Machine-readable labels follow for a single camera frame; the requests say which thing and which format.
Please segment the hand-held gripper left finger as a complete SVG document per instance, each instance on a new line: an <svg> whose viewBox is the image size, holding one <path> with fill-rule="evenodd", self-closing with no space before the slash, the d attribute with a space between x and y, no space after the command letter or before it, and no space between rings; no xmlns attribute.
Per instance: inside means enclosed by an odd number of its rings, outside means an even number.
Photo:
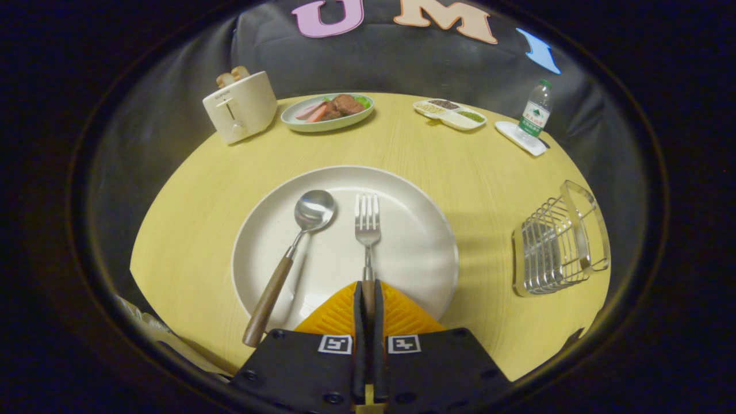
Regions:
<svg viewBox="0 0 736 414"><path fill-rule="evenodd" d="M365 401L362 299L357 281L339 289L294 330L273 328L231 387L286 413L352 413Z"/></svg>

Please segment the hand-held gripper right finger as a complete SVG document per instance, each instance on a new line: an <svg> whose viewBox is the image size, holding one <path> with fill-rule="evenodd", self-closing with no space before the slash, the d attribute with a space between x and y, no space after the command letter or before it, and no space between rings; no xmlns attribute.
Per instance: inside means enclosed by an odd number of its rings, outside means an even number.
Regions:
<svg viewBox="0 0 736 414"><path fill-rule="evenodd" d="M375 397L386 412L490 412L508 395L512 383L471 330L443 327L384 281L375 299Z"/></svg>

